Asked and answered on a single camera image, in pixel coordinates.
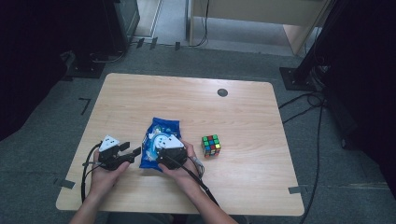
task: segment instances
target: rubik's cube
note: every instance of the rubik's cube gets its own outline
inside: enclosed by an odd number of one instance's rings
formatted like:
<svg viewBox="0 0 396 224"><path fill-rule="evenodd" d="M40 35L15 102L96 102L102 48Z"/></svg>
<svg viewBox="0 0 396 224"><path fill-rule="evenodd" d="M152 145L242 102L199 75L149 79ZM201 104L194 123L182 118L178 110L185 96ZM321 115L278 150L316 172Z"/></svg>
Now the rubik's cube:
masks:
<svg viewBox="0 0 396 224"><path fill-rule="evenodd" d="M216 134L202 137L202 148L205 158L218 156L221 150L219 138Z"/></svg>

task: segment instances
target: person's right hand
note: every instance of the person's right hand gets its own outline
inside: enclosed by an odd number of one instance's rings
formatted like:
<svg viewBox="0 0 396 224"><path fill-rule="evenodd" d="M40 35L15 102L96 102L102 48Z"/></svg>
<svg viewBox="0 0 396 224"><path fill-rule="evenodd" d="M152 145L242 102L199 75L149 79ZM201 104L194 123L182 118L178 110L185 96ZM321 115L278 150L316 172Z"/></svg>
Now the person's right hand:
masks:
<svg viewBox="0 0 396 224"><path fill-rule="evenodd" d="M190 158L196 157L194 146L181 139L180 141L184 144L184 147L187 150L187 156ZM201 191L198 183L182 168L178 168L176 170L169 170L165 165L161 163L159 164L159 166L166 175L171 176L176 181L177 185L184 193L188 194L197 192L197 190ZM195 167L195 164L190 159L187 159L187 161L184 163L184 166L198 176L198 171Z"/></svg>

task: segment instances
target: gray carpet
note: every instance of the gray carpet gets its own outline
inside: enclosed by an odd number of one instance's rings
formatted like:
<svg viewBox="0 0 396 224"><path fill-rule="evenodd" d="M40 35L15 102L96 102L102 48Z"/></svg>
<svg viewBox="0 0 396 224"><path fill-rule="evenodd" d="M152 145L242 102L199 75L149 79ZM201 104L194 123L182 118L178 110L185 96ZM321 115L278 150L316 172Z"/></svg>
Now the gray carpet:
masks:
<svg viewBox="0 0 396 224"><path fill-rule="evenodd" d="M130 73L266 81L282 104L304 93L286 91L279 66L297 67L301 59L257 53L149 45L131 46L100 79L60 81L18 132L0 142L0 223L67 223L74 212L59 211L55 202L88 122L106 74ZM90 98L86 104L78 98ZM282 119L309 107L305 99L281 109ZM307 206L315 180L319 109L285 124L298 182ZM360 151L341 149L332 114L323 110L318 189L305 223L396 223L393 199L378 166ZM96 223L104 223L100 213ZM253 223L298 223L300 217L251 217Z"/></svg>

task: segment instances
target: blue plastic bag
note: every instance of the blue plastic bag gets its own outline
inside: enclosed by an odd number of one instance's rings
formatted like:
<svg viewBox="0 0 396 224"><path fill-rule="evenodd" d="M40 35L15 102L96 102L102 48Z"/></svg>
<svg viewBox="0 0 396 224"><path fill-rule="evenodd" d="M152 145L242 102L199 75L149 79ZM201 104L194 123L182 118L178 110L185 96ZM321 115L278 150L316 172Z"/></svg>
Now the blue plastic bag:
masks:
<svg viewBox="0 0 396 224"><path fill-rule="evenodd" d="M152 124L148 127L142 143L142 160L140 162L140 168L152 168L162 171L156 161L157 152L153 145L153 140L158 135L170 136L170 134L173 134L176 138L181 138L179 123L178 120L152 119Z"/></svg>

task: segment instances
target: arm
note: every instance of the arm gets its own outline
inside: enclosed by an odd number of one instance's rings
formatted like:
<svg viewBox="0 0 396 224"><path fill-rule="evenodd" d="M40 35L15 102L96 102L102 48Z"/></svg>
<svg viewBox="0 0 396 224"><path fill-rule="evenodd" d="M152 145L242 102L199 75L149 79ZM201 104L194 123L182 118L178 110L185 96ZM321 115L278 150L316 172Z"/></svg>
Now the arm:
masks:
<svg viewBox="0 0 396 224"><path fill-rule="evenodd" d="M99 151L96 150L93 154L93 160L98 161ZM111 191L113 186L117 183L119 176L126 171L129 166L129 162L126 161L115 171L108 171L101 167L96 168L96 165L92 166L92 181L90 193L85 199L84 203L78 209L76 214L73 216L70 223L72 224L88 224L95 221L96 213L99 206L107 194Z"/></svg>
<svg viewBox="0 0 396 224"><path fill-rule="evenodd" d="M195 157L193 145L182 141L187 149L189 157ZM187 160L184 166L193 171L196 175L195 165L191 160ZM163 164L160 164L163 172L171 176L180 187L180 189L187 195L192 204L197 208L205 223L236 223L230 216L228 216L220 207L210 200L210 198L201 190L201 187L194 179L183 169L169 170Z"/></svg>

